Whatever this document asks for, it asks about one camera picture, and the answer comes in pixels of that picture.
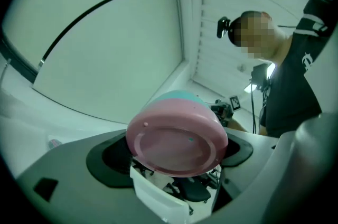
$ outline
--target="pink bowl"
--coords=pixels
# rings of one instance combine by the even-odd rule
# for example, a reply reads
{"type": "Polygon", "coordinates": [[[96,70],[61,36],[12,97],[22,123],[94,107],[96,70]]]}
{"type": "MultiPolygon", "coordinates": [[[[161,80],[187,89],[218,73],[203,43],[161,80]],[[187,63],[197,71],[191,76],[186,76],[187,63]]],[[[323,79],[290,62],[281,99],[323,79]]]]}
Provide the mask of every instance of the pink bowl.
{"type": "Polygon", "coordinates": [[[145,107],[128,125],[127,144],[152,171],[191,177],[216,167],[228,137],[208,107],[186,99],[164,99],[145,107]]]}

